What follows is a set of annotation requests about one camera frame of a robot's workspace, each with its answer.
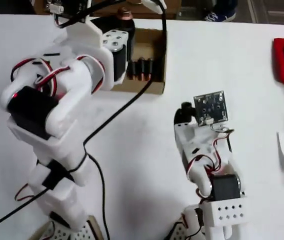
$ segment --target electronics board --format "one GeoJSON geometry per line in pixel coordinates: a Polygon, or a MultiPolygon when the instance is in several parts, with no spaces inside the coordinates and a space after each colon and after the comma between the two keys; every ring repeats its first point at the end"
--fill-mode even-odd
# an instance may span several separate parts
{"type": "Polygon", "coordinates": [[[194,97],[196,122],[199,127],[228,120],[228,112],[223,91],[194,97]]]}
{"type": "Polygon", "coordinates": [[[91,0],[46,0],[46,2],[48,11],[66,19],[91,6],[91,0]]]}

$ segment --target black cable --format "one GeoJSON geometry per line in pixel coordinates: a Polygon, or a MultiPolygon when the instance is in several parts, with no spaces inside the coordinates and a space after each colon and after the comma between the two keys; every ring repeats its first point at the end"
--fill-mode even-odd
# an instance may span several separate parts
{"type": "Polygon", "coordinates": [[[110,240],[110,233],[109,233],[109,229],[108,229],[108,225],[107,225],[107,218],[106,218],[106,183],[104,181],[104,176],[103,176],[103,172],[102,172],[102,168],[100,166],[100,164],[98,163],[98,161],[91,156],[90,154],[87,154],[88,157],[95,163],[100,176],[101,176],[101,181],[102,181],[102,217],[103,217],[103,224],[104,224],[104,228],[106,231],[106,237],[107,240],[110,240]]]}
{"type": "Polygon", "coordinates": [[[228,150],[232,153],[232,147],[231,147],[231,142],[230,142],[229,136],[226,138],[226,141],[227,141],[228,150]]]}
{"type": "Polygon", "coordinates": [[[195,235],[197,235],[201,231],[201,229],[202,229],[202,227],[200,226],[199,230],[196,233],[193,233],[192,235],[187,236],[185,239],[187,240],[189,238],[194,237],[195,235]]]}
{"type": "Polygon", "coordinates": [[[40,192],[39,194],[35,195],[34,197],[32,197],[29,201],[23,203],[21,206],[17,207],[16,209],[14,209],[12,212],[10,212],[9,214],[5,215],[4,217],[2,217],[0,219],[0,223],[2,223],[3,221],[7,220],[9,217],[11,217],[13,214],[16,214],[18,211],[22,210],[24,207],[26,207],[27,205],[29,205],[30,203],[34,202],[35,200],[37,200],[39,197],[41,197],[43,194],[45,194],[49,189],[46,188],[45,190],[43,190],[42,192],[40,192]]]}
{"type": "MultiPolygon", "coordinates": [[[[159,0],[154,0],[155,3],[157,3],[161,10],[162,10],[162,32],[163,32],[163,38],[164,38],[164,45],[163,50],[164,53],[162,55],[162,60],[165,59],[165,51],[167,50],[167,17],[166,17],[166,10],[164,9],[162,3],[159,0]]],[[[115,119],[120,113],[122,113],[127,107],[129,107],[132,103],[134,103],[139,97],[141,97],[142,94],[148,90],[150,85],[153,82],[153,78],[151,78],[147,84],[142,88],[142,90],[137,93],[130,101],[128,101],[123,107],[121,107],[118,111],[116,111],[109,119],[107,119],[101,126],[99,126],[94,132],[92,132],[83,142],[83,145],[85,146],[88,141],[93,138],[96,134],[98,134],[105,126],[107,126],[113,119],[115,119]]]]}
{"type": "Polygon", "coordinates": [[[76,15],[71,17],[69,21],[67,21],[65,23],[62,23],[62,24],[59,25],[58,22],[57,22],[57,26],[60,29],[64,29],[64,28],[66,28],[68,26],[76,24],[77,22],[79,22],[80,20],[86,18],[88,15],[94,13],[95,11],[98,11],[100,9],[103,9],[103,8],[111,6],[111,5],[123,3],[125,1],[126,0],[105,0],[105,1],[102,1],[100,3],[97,3],[97,4],[95,4],[95,5],[91,6],[91,7],[83,10],[83,11],[78,12],[76,15]]]}

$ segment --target blue shoe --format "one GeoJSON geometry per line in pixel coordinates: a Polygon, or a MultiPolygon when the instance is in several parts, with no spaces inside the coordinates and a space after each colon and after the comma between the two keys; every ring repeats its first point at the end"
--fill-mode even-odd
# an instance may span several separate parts
{"type": "Polygon", "coordinates": [[[204,18],[204,20],[214,23],[231,22],[236,18],[236,15],[235,10],[228,12],[227,15],[218,14],[212,11],[204,18]]]}

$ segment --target white table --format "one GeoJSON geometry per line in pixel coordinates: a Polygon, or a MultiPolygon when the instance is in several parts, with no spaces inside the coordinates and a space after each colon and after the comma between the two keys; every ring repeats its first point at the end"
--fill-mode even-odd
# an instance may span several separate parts
{"type": "MultiPolygon", "coordinates": [[[[137,20],[161,28],[158,20],[137,20]]],[[[168,21],[166,86],[162,96],[143,95],[87,145],[106,180],[106,217],[113,240],[160,240],[184,207],[199,201],[176,148],[173,117],[183,101],[224,90],[235,158],[247,183],[252,221],[250,239],[284,239],[284,174],[278,130],[284,130],[284,86],[272,72],[272,40],[282,25],[168,21]]],[[[61,30],[46,16],[0,16],[0,92],[12,66],[45,48],[61,30]]],[[[99,92],[88,103],[91,133],[133,94],[99,92]]],[[[16,191],[35,164],[32,148],[15,139],[0,109],[0,218],[16,208],[16,191]]],[[[87,210],[101,214],[101,180],[79,193],[87,210]]],[[[27,239],[47,221],[33,203],[0,225],[0,239],[27,239]]]]}

